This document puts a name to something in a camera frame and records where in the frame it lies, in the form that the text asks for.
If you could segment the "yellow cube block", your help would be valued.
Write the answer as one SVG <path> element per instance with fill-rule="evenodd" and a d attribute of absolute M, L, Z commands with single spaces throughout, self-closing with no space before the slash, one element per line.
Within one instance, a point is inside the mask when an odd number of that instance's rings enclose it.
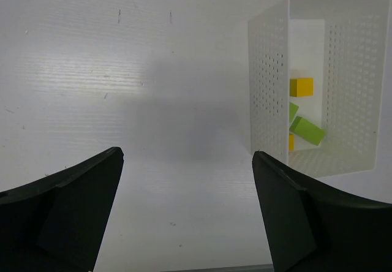
<path fill-rule="evenodd" d="M 314 95 L 313 78 L 291 78 L 290 97 L 308 97 Z"/>

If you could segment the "yellow long block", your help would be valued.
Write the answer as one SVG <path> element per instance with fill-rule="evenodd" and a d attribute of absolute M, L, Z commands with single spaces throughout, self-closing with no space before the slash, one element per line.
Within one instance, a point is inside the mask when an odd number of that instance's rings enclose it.
<path fill-rule="evenodd" d="M 295 136 L 293 134 L 289 134 L 288 139 L 288 150 L 294 151 L 295 150 Z"/>

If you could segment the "green long block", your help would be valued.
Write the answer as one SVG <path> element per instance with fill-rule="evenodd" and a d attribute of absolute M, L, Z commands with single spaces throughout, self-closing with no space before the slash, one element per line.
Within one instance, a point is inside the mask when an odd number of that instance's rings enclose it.
<path fill-rule="evenodd" d="M 325 138 L 325 131 L 322 128 L 300 116 L 297 116 L 293 120 L 289 130 L 291 133 L 315 146 L 318 146 Z"/>

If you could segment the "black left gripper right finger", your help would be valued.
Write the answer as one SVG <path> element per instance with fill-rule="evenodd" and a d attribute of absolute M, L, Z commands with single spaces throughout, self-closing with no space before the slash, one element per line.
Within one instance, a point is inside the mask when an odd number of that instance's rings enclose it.
<path fill-rule="evenodd" d="M 257 151 L 252 169 L 275 271 L 390 271 L 391 205 Z"/>

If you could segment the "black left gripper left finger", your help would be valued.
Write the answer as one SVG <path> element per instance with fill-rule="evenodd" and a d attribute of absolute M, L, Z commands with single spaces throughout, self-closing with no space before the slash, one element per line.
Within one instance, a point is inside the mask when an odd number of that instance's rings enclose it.
<path fill-rule="evenodd" d="M 93 271 L 124 164 L 111 147 L 1 192 L 1 271 Z"/>

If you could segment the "white perforated plastic basket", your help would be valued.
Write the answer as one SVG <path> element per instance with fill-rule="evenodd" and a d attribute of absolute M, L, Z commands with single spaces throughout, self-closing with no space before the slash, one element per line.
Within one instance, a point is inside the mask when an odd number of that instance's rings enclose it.
<path fill-rule="evenodd" d="M 390 0 L 283 0 L 249 21 L 252 151 L 315 178 L 375 167 L 389 12 Z M 291 78 L 313 78 L 314 95 L 290 97 Z M 289 102 L 325 131 L 318 146 L 290 132 Z"/>

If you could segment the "green cube block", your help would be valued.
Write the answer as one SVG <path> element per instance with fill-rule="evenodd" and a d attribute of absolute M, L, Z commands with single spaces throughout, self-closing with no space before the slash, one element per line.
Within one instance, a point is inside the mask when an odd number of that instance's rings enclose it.
<path fill-rule="evenodd" d="M 289 124 L 291 124 L 298 113 L 299 106 L 293 102 L 289 102 Z"/>

